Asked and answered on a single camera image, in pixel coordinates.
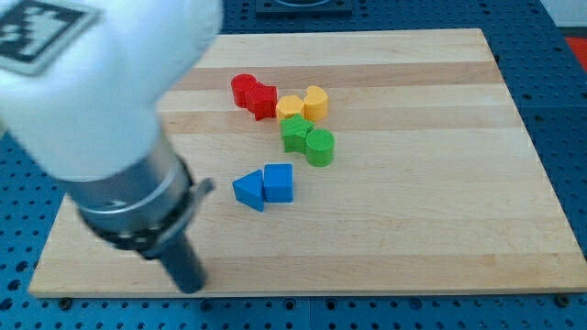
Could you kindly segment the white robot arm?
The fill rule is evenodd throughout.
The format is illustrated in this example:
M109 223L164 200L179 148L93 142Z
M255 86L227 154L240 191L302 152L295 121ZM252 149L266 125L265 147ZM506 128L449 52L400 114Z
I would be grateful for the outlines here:
M219 1L1 4L1 118L117 248L162 258L211 190L173 149L157 103L222 23Z

